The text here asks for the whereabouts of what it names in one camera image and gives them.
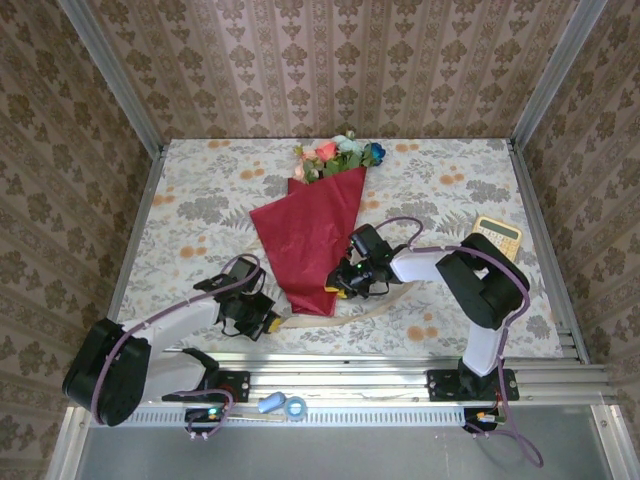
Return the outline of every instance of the table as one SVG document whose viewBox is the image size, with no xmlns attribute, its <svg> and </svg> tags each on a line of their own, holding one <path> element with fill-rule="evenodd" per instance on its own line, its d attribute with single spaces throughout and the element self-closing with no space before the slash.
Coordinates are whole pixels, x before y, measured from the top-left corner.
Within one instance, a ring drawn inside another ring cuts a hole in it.
<svg viewBox="0 0 640 480">
<path fill-rule="evenodd" d="M 387 155 L 382 166 L 367 172 L 356 225 L 416 216 L 426 227 L 419 246 L 459 243 L 480 214 L 518 227 L 524 239 L 516 264 L 531 283 L 532 306 L 511 327 L 505 353 L 560 357 L 506 140 L 377 141 Z M 260 258 L 268 272 L 265 293 L 277 298 L 276 309 L 283 317 L 291 317 L 248 212 L 285 195 L 286 178 L 296 165 L 296 145 L 320 142 L 172 141 L 118 320 L 142 320 L 183 300 L 194 293 L 194 283 L 217 274 L 242 252 Z M 409 223 L 389 225 L 382 234 L 396 245 L 405 242 L 413 228 Z M 339 300 L 335 318 L 291 317 L 258 342 L 225 337 L 215 326 L 177 346 L 210 352 L 457 356 L 466 347 L 468 328 L 469 320 L 444 284 L 415 283 L 377 299 Z"/>
</svg>

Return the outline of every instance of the wall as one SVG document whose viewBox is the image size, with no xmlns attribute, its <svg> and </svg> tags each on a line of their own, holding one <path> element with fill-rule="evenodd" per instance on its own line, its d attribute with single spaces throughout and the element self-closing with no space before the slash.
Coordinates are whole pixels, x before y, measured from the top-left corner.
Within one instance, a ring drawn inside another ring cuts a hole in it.
<svg viewBox="0 0 640 480">
<path fill-rule="evenodd" d="M 525 159 L 592 360 L 640 451 L 640 3 L 608 2 Z"/>
<path fill-rule="evenodd" d="M 150 161 L 55 2 L 2 2 L 0 59 L 0 478 L 23 480 L 46 471 Z"/>
<path fill-rule="evenodd" d="M 577 0 L 90 0 L 171 138 L 509 137 Z"/>
</svg>

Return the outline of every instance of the flower bouquet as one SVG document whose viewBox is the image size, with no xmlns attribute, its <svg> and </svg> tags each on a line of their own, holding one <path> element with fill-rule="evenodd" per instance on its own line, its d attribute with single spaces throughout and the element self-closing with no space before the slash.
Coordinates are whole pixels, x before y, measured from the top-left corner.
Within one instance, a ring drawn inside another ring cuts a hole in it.
<svg viewBox="0 0 640 480">
<path fill-rule="evenodd" d="M 361 146 L 347 132 L 294 153 L 289 194 L 250 215 L 293 312 L 330 316 L 336 294 L 324 285 L 354 230 L 367 167 L 380 165 L 385 150 L 378 143 Z"/>
</svg>

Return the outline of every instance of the gray floor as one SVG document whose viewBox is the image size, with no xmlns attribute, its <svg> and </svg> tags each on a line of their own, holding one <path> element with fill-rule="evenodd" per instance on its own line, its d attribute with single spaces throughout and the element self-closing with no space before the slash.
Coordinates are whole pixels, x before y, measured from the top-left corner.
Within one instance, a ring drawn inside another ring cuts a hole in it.
<svg viewBox="0 0 640 480">
<path fill-rule="evenodd" d="M 170 428 L 92 429 L 79 479 L 611 478 L 590 410 L 528 407 L 518 426 L 546 466 L 509 439 L 473 440 L 458 428 L 226 428 L 191 442 Z"/>
</svg>

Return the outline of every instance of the yellow calculator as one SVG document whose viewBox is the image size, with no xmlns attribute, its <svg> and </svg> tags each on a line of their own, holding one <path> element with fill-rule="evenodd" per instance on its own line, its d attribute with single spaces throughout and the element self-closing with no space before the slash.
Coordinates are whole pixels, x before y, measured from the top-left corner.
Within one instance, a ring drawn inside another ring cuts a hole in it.
<svg viewBox="0 0 640 480">
<path fill-rule="evenodd" d="M 522 243 L 522 232 L 519 229 L 482 215 L 477 218 L 473 231 L 483 234 L 505 257 L 515 261 Z"/>
</svg>

